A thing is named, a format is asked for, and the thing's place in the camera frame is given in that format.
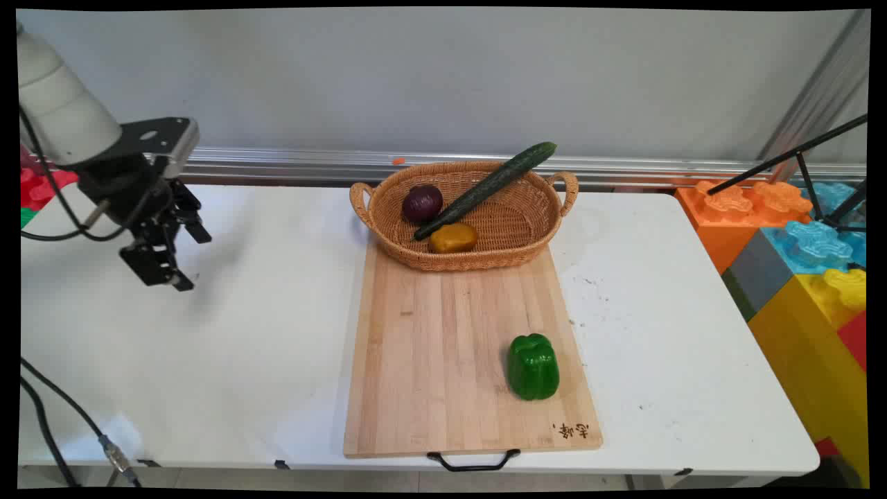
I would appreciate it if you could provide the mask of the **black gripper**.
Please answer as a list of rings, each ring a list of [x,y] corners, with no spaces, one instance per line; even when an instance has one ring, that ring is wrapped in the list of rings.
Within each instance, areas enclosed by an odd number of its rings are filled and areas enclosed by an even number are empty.
[[[98,215],[118,225],[108,236],[95,236],[89,228],[96,217],[90,215],[82,224],[82,235],[89,240],[113,240],[130,231],[134,240],[120,249],[119,256],[131,271],[146,286],[168,285],[184,292],[193,290],[194,283],[175,259],[180,225],[196,243],[210,243],[212,236],[199,215],[202,203],[181,180],[168,177],[168,165],[166,156],[152,161],[146,156],[125,156],[80,168],[80,192],[97,205]]]

